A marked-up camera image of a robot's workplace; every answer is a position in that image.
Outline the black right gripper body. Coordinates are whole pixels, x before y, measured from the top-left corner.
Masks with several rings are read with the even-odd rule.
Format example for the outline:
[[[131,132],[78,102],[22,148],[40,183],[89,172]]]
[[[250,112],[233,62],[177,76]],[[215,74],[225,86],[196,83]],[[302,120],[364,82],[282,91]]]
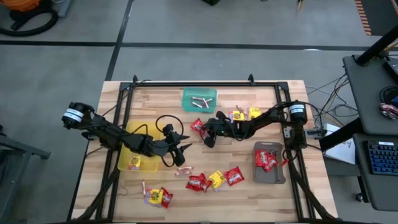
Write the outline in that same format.
[[[213,148],[218,136],[232,138],[231,120],[222,112],[216,112],[216,118],[210,118],[207,122],[208,128],[206,131],[209,136],[204,139],[206,146]]]

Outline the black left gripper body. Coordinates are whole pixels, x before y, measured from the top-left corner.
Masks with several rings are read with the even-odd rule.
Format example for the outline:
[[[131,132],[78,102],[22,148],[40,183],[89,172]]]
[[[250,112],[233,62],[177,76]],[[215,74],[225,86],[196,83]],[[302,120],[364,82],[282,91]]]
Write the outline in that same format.
[[[174,131],[172,124],[167,124],[162,128],[162,133],[164,134],[165,139],[155,141],[155,153],[162,158],[162,161],[167,167],[172,167],[174,165],[177,167],[182,166],[185,162],[185,158],[183,153],[178,152],[178,145],[181,143],[181,141],[175,140],[175,134],[178,134],[178,132]],[[168,165],[164,161],[164,156],[168,153],[172,156],[173,162],[171,165]]]

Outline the red Skittles packet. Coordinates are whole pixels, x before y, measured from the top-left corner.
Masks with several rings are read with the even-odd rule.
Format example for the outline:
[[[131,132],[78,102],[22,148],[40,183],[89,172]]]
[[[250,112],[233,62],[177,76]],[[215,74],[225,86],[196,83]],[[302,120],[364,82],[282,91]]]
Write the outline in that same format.
[[[170,194],[165,188],[161,188],[162,190],[162,201],[161,201],[161,206],[164,208],[169,207],[169,203],[174,196],[173,194]]]
[[[200,177],[200,186],[201,186],[201,188],[202,188],[202,190],[204,191],[204,192],[206,192],[207,190],[208,190],[208,188],[210,187],[210,186],[212,186],[212,181],[211,180],[208,180],[206,177],[205,177],[205,175],[204,175],[204,173],[201,173],[200,175],[199,175],[199,177]]]
[[[201,137],[202,140],[204,140],[204,139],[202,138],[202,136],[201,136],[201,131],[202,131],[202,130],[206,130],[206,129],[202,129],[202,128],[201,128],[202,124],[203,124],[203,123],[202,123],[201,119],[200,119],[200,118],[197,118],[197,119],[190,125],[190,127],[191,127],[191,129],[192,129],[193,131],[195,131],[195,132]]]
[[[200,176],[195,176],[191,175],[189,177],[189,181],[187,182],[186,186],[187,189],[194,190],[196,192],[202,191],[203,187],[201,184],[201,177]]]
[[[277,161],[276,157],[273,154],[268,154],[267,162],[263,168],[266,172],[270,172],[277,165],[279,165],[279,162]]]
[[[267,150],[255,150],[255,165],[257,167],[264,167],[268,165],[268,151]]]
[[[244,180],[243,174],[238,166],[224,172],[224,177],[229,186],[232,186]]]

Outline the teal translucent plastic bin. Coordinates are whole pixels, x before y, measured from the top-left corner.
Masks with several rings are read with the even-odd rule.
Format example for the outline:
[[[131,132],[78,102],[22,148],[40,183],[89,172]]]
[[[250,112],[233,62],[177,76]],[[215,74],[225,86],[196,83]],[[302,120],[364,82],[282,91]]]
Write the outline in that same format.
[[[214,101],[210,103],[210,108],[197,108],[192,105],[192,102],[196,102],[202,105],[201,100],[193,100],[191,97],[199,98],[214,98]],[[213,113],[217,104],[218,93],[213,88],[184,88],[182,95],[182,108],[188,112],[201,112],[201,113]]]

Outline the yellow translucent plastic bin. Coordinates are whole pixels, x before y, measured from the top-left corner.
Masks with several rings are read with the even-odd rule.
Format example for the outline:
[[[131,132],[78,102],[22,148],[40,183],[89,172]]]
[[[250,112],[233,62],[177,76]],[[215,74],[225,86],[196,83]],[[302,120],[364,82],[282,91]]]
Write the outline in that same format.
[[[160,140],[163,134],[156,128],[155,121],[139,121],[130,120],[127,123],[126,131],[131,133],[135,131],[139,126],[146,124],[148,126],[148,134],[155,140]],[[140,166],[138,168],[130,168],[130,161],[133,157],[139,156],[141,159]],[[159,156],[147,157],[134,152],[131,152],[126,146],[122,145],[121,153],[118,161],[118,169],[120,171],[132,171],[132,172],[157,172],[161,158]]]

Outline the grey translucent plastic bin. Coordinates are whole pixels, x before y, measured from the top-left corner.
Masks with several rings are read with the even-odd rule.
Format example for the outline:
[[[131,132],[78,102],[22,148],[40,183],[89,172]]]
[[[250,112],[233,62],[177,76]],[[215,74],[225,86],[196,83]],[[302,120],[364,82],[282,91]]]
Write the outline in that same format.
[[[263,167],[255,165],[255,150],[267,150],[268,154],[273,154],[279,165],[275,166],[270,172],[266,172]],[[282,158],[282,145],[277,142],[264,142],[258,141],[253,148],[253,168],[254,168],[254,181],[262,184],[284,184],[286,178],[283,171],[283,158]]]

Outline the small black electronics box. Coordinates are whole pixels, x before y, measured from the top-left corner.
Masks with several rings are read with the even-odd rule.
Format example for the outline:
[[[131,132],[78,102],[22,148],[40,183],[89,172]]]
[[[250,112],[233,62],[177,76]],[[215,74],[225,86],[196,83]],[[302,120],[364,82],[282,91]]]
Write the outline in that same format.
[[[321,128],[313,128],[305,130],[306,137],[314,139],[321,139],[326,133],[327,130]]]

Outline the black desk support bar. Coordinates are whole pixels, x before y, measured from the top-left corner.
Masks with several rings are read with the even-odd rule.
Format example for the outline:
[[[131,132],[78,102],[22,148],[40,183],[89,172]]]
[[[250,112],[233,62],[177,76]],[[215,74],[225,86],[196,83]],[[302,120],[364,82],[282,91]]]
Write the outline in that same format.
[[[359,133],[361,130],[361,121],[359,118],[356,118],[339,130],[321,138],[321,140],[319,140],[321,151],[326,152],[343,141],[351,139],[353,134]]]

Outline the white paper sheet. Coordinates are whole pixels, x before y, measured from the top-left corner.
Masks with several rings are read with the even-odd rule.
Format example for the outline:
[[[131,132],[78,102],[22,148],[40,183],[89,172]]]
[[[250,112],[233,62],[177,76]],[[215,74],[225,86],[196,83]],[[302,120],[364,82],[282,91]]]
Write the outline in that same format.
[[[326,136],[329,136],[340,129],[340,127],[330,123],[324,124],[323,128],[326,131]],[[356,151],[353,138],[345,140],[327,149],[324,154],[330,159],[356,165]]]

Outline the grey metal stand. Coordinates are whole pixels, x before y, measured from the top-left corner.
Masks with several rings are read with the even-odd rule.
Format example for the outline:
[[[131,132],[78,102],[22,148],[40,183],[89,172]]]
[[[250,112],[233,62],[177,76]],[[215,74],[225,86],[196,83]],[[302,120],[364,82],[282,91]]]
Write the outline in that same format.
[[[0,125],[0,224],[9,223],[12,204],[32,156],[48,159],[50,152],[7,137]]]

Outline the grey desk top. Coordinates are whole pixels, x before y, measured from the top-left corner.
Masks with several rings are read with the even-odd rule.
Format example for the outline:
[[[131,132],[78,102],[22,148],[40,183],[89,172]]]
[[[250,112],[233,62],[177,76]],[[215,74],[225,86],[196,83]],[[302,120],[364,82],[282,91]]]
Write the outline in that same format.
[[[384,116],[379,109],[380,91],[397,83],[385,71],[382,59],[373,59],[360,66],[354,57],[344,57],[343,65],[366,134],[398,136],[398,119]]]
[[[385,141],[398,145],[398,138],[394,136],[369,136],[354,134],[356,147],[356,162],[363,186],[363,199],[369,202],[373,209],[388,212],[398,212],[398,176],[372,174],[366,152],[366,142]]]

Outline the black backlit keyboard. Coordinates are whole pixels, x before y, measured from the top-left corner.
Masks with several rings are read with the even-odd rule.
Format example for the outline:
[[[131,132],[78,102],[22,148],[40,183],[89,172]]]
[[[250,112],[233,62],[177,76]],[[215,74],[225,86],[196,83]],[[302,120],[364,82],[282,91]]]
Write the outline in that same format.
[[[368,141],[366,152],[372,174],[398,176],[398,145],[394,142]]]

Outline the pink bundled item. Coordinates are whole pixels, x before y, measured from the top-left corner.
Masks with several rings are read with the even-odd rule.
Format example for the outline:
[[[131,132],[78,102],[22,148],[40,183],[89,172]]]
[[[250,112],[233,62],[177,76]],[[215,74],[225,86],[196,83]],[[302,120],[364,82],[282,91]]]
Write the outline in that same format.
[[[398,108],[395,106],[381,103],[379,109],[384,116],[390,119],[398,119]]]

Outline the black slanted beam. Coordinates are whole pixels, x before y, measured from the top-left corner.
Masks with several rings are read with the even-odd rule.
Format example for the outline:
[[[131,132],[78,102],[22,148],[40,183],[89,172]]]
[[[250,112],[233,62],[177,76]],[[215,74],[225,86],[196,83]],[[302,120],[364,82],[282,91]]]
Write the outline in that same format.
[[[388,47],[393,41],[398,38],[398,25],[393,27],[388,33],[382,36],[375,44],[370,46],[364,53],[362,53],[359,57],[355,57],[354,61],[360,65],[366,65],[372,58],[377,56],[380,52],[382,52],[386,47]]]

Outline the black desk device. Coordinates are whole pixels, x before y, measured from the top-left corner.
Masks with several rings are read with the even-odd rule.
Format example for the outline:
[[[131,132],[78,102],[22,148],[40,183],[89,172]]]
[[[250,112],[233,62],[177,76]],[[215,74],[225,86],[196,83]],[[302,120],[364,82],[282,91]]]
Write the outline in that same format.
[[[398,85],[398,59],[387,58],[386,62],[383,64],[383,68]]]

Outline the dark mat orange striped edge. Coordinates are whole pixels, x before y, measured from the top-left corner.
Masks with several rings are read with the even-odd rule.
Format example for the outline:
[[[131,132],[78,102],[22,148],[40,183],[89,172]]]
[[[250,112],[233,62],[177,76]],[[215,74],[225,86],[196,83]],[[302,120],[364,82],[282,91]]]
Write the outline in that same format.
[[[383,36],[398,25],[398,0],[354,0],[366,35]]]

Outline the orange vacuum cleaner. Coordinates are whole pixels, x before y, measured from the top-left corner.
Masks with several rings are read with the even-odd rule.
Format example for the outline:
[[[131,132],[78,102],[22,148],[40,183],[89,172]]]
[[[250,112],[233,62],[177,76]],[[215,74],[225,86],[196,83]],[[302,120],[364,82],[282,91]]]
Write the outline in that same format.
[[[10,17],[14,20],[11,29],[17,31],[29,20],[29,12],[40,5],[40,0],[0,0],[0,4],[11,10]]]

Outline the black metal rig frame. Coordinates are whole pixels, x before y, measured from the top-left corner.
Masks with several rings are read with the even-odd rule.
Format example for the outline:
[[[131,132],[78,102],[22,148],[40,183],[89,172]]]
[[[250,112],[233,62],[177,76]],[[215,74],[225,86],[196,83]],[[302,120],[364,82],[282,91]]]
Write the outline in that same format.
[[[209,180],[216,170],[224,175],[238,166],[244,180],[232,186],[225,181],[218,191],[210,186],[206,192],[196,192],[185,187],[191,175],[176,176],[179,167],[167,167],[161,157],[157,172],[120,171],[122,146],[108,149],[90,135],[71,210],[63,224],[339,224],[318,141],[308,139],[303,147],[292,146],[292,128],[272,123],[243,141],[219,136],[210,148],[190,125],[197,118],[206,121],[214,113],[185,111],[182,95],[186,87],[214,88],[218,93],[216,110],[224,113],[236,105],[266,111],[283,102],[302,101],[308,119],[304,133],[313,127],[301,80],[105,82],[98,105],[92,106],[96,114],[125,130],[130,120],[155,121],[160,132],[172,124],[174,131],[190,136],[181,141],[182,146],[192,143],[184,151],[185,162],[180,167],[193,166],[191,175],[204,173]],[[282,145],[284,184],[254,181],[253,148],[258,141]],[[146,190],[163,187],[174,195],[168,208],[145,203],[143,180]]]

